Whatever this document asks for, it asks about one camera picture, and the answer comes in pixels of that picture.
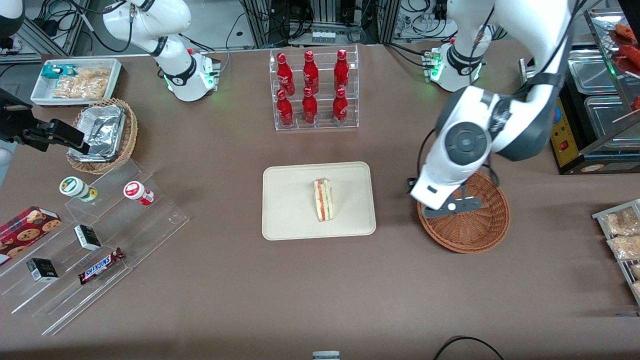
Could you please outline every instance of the table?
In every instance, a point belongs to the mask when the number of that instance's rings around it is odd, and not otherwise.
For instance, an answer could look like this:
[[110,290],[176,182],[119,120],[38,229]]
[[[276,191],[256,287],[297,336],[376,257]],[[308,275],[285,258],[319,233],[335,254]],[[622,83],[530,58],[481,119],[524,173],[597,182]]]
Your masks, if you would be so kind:
[[[507,359],[637,358],[640,320],[613,317],[637,308],[590,214],[637,198],[640,176],[559,176],[549,148],[518,163],[496,156],[509,232],[485,254],[449,252],[426,235],[403,190],[449,94],[385,47],[359,51],[360,128],[307,134],[273,129],[267,51],[233,53],[220,90],[193,103],[167,91],[152,58],[119,58],[118,96],[140,122],[133,158],[193,219],[53,337],[2,308],[2,358],[310,359],[340,350],[345,360],[430,359],[460,334]],[[527,56],[516,42],[495,42],[479,84],[515,90],[517,59]],[[77,111],[34,110],[63,120]],[[32,204],[62,206],[65,176],[95,179],[64,153],[19,147],[0,192],[3,221]],[[376,232],[266,241],[262,172],[340,161],[371,167]],[[494,358],[470,343],[450,350],[447,359]]]

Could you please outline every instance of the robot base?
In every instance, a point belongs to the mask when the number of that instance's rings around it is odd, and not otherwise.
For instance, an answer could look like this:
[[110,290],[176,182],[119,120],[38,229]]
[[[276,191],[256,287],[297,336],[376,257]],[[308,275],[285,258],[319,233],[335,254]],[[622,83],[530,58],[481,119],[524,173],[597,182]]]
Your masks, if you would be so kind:
[[[447,61],[447,51],[451,47],[451,44],[444,44],[441,47],[434,47],[430,53],[424,53],[422,55],[422,64],[424,66],[432,67],[430,69],[424,69],[424,78],[429,82],[434,82],[444,90],[454,92],[462,89],[465,86],[469,86],[469,74],[460,75],[458,71],[449,64]],[[482,63],[478,64],[476,69],[471,75],[475,80],[480,76],[480,68]]]
[[220,82],[220,63],[213,63],[211,58],[201,54],[191,55],[196,60],[196,72],[186,81],[185,85],[176,86],[164,77],[169,90],[182,101],[196,101],[207,93],[218,90]]

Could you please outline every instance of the red cookie box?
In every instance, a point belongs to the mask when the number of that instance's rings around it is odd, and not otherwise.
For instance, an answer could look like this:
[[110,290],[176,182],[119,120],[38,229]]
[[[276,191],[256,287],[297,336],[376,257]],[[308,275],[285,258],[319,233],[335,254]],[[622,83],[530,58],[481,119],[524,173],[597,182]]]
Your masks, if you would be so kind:
[[61,224],[58,214],[31,206],[0,226],[0,266]]

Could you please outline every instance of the red lid bottle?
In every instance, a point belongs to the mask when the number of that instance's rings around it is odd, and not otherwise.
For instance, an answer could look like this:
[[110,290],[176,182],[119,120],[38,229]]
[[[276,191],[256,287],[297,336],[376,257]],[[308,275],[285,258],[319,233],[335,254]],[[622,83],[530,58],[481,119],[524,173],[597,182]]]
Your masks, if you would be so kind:
[[287,94],[284,92],[284,90],[278,89],[276,96],[278,97],[276,107],[278,108],[278,115],[280,116],[282,126],[292,127],[293,107],[291,106],[291,102],[287,99]]
[[344,97],[344,88],[339,88],[335,92],[333,100],[333,123],[336,126],[343,126],[347,122],[347,107],[349,102]]
[[305,110],[305,122],[309,125],[316,123],[318,115],[318,102],[314,97],[311,86],[305,87],[305,98],[302,99],[302,108]]
[[313,93],[317,94],[320,91],[320,79],[313,51],[305,51],[305,67],[302,74],[305,77],[305,86],[309,86]]
[[338,61],[335,62],[333,68],[333,87],[336,91],[339,88],[347,88],[349,85],[349,63],[347,63],[347,51],[345,49],[338,50]]
[[296,93],[296,87],[293,85],[293,71],[287,63],[287,57],[284,53],[278,53],[278,82],[280,88],[287,92],[288,96]]

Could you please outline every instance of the sausage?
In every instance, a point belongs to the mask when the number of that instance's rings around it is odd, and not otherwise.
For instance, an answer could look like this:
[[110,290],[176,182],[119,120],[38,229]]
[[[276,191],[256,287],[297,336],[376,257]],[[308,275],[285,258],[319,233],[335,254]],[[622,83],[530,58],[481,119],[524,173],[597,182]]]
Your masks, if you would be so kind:
[[634,34],[634,31],[627,25],[616,24],[616,33],[631,41],[636,41],[636,34]]
[[625,56],[631,62],[633,62],[638,68],[640,68],[640,50],[631,45],[622,45],[618,50],[621,56]]

